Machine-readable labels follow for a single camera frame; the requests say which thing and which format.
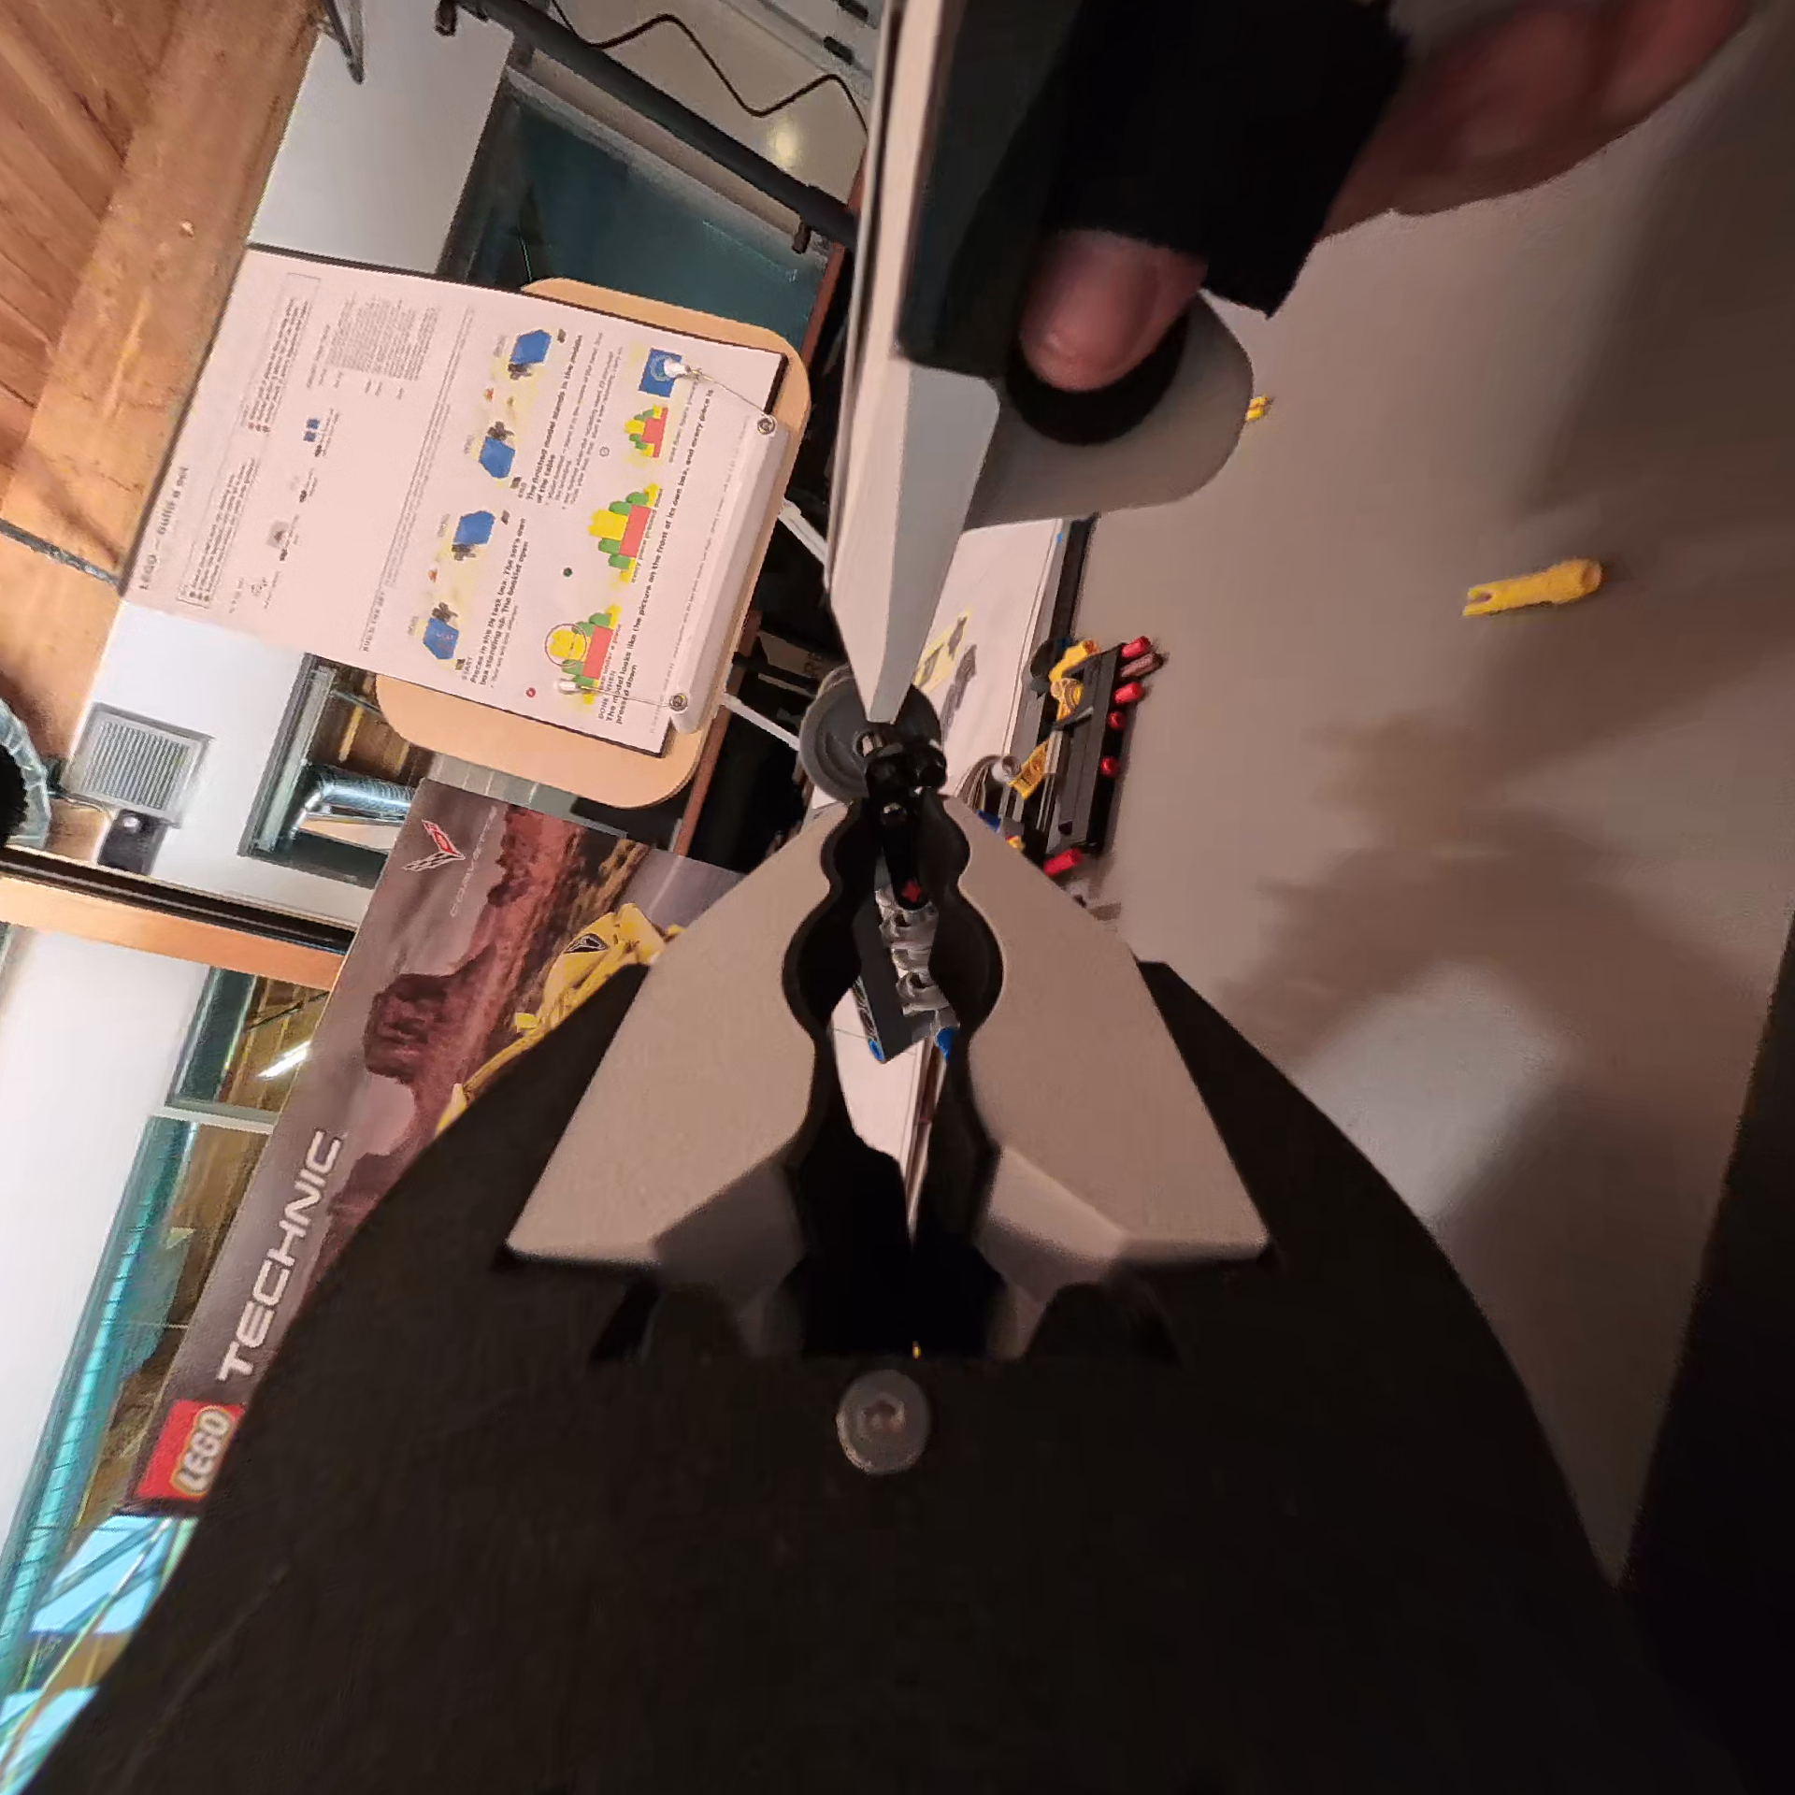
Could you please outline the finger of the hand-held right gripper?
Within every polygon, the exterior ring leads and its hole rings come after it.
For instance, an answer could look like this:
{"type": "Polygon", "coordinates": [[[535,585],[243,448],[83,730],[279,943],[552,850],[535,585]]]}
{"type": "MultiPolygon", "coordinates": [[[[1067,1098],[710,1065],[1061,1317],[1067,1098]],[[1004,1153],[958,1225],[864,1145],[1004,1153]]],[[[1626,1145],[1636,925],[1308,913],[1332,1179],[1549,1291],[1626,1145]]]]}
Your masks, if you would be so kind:
{"type": "Polygon", "coordinates": [[[887,4],[864,165],[827,596],[871,724],[896,723],[952,574],[1001,398],[902,344],[927,179],[965,4],[887,4]]]}

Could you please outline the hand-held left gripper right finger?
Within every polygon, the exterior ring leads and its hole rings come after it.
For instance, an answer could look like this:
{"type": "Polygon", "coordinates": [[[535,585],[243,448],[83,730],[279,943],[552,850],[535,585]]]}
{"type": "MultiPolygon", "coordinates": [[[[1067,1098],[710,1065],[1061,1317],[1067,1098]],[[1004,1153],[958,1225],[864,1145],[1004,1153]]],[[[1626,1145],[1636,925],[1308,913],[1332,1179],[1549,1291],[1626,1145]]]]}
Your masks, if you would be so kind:
{"type": "Polygon", "coordinates": [[[997,959],[958,1044],[994,1151],[970,1237],[1001,1283],[994,1352],[1016,1359],[1067,1286],[1244,1265],[1269,1232],[1126,938],[963,801],[947,821],[972,943],[997,959]]]}

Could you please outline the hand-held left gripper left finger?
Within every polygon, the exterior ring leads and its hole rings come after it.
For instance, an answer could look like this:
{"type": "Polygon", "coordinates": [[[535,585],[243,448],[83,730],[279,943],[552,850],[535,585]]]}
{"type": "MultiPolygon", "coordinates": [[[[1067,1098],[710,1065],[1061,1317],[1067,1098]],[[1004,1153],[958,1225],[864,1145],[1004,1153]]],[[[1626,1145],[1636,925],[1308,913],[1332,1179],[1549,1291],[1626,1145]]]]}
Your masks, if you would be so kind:
{"type": "Polygon", "coordinates": [[[850,941],[803,983],[838,892],[825,807],[646,969],[507,1246],[528,1264],[650,1271],[718,1297],[752,1350],[794,1343],[780,1286],[805,1252],[789,1173],[836,1073],[850,941]]]}

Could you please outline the grey lego differential housing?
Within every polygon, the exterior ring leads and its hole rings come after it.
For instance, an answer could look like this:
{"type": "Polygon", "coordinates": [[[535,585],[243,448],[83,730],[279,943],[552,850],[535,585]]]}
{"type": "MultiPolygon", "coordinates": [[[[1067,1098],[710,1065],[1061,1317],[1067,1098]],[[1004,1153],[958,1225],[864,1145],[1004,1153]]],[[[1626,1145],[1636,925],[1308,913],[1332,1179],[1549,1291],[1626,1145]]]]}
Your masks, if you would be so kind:
{"type": "Polygon", "coordinates": [[[800,767],[830,801],[868,800],[868,763],[887,749],[896,773],[909,779],[906,794],[942,794],[949,783],[940,723],[929,696],[909,686],[896,718],[870,723],[853,670],[832,670],[800,721],[800,767]]]}

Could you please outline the lego engine subassembly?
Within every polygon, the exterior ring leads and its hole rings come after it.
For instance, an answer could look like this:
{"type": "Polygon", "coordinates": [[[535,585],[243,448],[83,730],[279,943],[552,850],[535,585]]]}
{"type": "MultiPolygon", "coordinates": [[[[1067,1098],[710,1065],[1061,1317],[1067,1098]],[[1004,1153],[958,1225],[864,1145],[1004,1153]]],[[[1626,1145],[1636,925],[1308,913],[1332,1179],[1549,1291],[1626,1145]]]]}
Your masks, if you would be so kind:
{"type": "Polygon", "coordinates": [[[868,761],[865,810],[878,845],[870,896],[860,904],[853,935],[860,975],[853,987],[868,1049],[880,1065],[910,1047],[947,1051],[958,1014],[931,972],[937,909],[921,882],[914,828],[921,794],[939,794],[947,760],[931,740],[885,741],[868,761]]]}

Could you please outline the lego instruction booklet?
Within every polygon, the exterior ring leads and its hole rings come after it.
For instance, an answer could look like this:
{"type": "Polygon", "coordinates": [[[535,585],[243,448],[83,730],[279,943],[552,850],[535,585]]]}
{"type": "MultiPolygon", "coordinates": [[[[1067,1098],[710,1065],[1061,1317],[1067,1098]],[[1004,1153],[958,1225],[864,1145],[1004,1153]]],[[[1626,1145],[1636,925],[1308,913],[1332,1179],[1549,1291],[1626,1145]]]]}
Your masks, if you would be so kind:
{"type": "MultiPolygon", "coordinates": [[[[912,665],[931,703],[949,765],[949,790],[985,756],[1010,750],[1037,655],[1061,583],[1063,524],[965,533],[912,665]]],[[[854,1130],[877,1153],[909,1164],[921,1115],[927,1045],[892,1061],[870,1047],[862,996],[850,990],[832,1016],[838,1078],[854,1130]]]]}

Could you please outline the yellow car lego set box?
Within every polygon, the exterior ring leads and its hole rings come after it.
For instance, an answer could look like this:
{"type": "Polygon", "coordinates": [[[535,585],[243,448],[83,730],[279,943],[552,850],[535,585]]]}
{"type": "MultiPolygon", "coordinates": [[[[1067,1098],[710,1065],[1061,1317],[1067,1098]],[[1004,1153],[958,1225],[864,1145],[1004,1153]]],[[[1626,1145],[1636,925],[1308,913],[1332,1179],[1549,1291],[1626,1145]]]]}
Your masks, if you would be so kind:
{"type": "Polygon", "coordinates": [[[395,1179],[735,871],[423,780],[231,1211],[127,1482],[196,1514],[293,1317],[395,1179]]]}

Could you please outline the lego chassis assembly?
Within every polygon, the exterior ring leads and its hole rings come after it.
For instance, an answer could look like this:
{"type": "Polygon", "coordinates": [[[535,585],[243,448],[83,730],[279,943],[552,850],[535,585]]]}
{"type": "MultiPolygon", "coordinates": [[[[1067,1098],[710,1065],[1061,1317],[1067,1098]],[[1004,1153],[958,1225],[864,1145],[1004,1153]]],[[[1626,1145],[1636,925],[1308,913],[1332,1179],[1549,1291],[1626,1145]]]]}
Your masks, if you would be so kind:
{"type": "Polygon", "coordinates": [[[1039,716],[1025,752],[987,754],[960,783],[976,818],[1058,885],[1110,850],[1135,715],[1163,665],[1150,634],[1048,639],[1027,663],[1039,716]]]}

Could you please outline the person's right hand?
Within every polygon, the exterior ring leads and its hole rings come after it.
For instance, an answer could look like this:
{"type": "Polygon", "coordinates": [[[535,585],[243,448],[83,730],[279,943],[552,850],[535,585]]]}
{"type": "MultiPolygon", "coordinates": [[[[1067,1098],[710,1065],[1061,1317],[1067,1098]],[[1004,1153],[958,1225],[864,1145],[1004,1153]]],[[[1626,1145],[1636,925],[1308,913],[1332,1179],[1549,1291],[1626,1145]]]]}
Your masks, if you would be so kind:
{"type": "Polygon", "coordinates": [[[1093,9],[1089,139],[1017,326],[1044,387],[1125,384],[1210,293],[1274,315],[1313,250],[1537,189],[1690,86],[1748,4],[1496,4],[1412,52],[1389,4],[1093,9]]]}

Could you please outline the white board stand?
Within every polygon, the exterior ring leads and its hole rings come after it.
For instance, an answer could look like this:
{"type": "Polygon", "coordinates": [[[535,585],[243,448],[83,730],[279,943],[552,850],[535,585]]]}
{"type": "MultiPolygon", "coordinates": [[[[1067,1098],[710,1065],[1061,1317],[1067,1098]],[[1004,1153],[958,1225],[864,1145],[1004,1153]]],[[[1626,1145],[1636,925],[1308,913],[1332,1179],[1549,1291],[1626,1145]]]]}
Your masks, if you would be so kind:
{"type": "Polygon", "coordinates": [[[846,653],[822,590],[825,539],[783,501],[725,683],[725,710],[798,750],[803,715],[846,653]]]}

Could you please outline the printed instruction board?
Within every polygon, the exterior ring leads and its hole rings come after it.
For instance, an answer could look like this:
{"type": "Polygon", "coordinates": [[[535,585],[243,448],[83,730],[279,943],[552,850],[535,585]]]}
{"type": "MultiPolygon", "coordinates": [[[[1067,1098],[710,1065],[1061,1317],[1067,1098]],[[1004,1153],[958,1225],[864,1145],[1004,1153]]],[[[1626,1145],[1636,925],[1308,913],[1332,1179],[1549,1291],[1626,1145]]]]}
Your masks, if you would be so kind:
{"type": "Polygon", "coordinates": [[[121,592],[375,674],[418,749],[641,810],[702,767],[810,408],[771,329],[253,247],[121,592]]]}

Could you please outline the black light stand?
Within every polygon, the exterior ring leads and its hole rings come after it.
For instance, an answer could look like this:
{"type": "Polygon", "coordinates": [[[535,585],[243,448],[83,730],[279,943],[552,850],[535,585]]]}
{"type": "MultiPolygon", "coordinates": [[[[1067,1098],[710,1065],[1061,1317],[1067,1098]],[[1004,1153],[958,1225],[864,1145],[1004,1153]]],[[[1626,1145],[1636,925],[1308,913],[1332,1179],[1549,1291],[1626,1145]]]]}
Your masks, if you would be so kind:
{"type": "Polygon", "coordinates": [[[522,46],[571,69],[577,77],[618,101],[624,110],[656,124],[676,143],[726,170],[747,189],[793,215],[810,235],[822,238],[850,253],[860,238],[860,220],[846,201],[802,183],[726,130],[710,124],[682,101],[661,93],[651,81],[631,70],[594,40],[555,22],[547,12],[526,3],[447,3],[435,4],[435,31],[451,36],[456,14],[469,14],[485,24],[504,25],[522,46]]]}

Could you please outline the white air vent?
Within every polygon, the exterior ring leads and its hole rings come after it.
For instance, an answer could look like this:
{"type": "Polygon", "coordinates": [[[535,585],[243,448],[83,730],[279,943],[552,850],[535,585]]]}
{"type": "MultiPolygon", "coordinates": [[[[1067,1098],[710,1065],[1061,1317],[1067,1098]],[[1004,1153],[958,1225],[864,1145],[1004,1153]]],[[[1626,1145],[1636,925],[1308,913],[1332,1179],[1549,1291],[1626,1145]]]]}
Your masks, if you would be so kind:
{"type": "Polygon", "coordinates": [[[179,828],[211,737],[97,703],[60,763],[57,794],[117,814],[179,828]]]}

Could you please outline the black disc ceiling fixture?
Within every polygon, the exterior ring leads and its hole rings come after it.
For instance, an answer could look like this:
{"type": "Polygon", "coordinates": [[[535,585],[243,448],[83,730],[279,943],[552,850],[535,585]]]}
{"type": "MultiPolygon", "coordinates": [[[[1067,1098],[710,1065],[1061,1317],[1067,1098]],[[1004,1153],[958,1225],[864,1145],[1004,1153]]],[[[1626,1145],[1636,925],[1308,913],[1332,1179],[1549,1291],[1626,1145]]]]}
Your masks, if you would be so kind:
{"type": "Polygon", "coordinates": [[[3,703],[3,846],[50,848],[51,779],[29,730],[3,703]]]}

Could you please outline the silver air duct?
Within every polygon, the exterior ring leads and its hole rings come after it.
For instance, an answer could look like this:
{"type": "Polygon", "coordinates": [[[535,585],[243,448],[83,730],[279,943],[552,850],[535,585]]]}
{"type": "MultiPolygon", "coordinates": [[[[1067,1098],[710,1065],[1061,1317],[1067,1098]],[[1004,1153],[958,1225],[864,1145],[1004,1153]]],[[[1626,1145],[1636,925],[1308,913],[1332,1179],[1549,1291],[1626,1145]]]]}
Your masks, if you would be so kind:
{"type": "Polygon", "coordinates": [[[407,783],[310,763],[300,779],[300,795],[288,809],[279,841],[291,845],[301,833],[318,835],[328,823],[344,823],[359,832],[397,830],[413,809],[414,790],[407,783]]]}

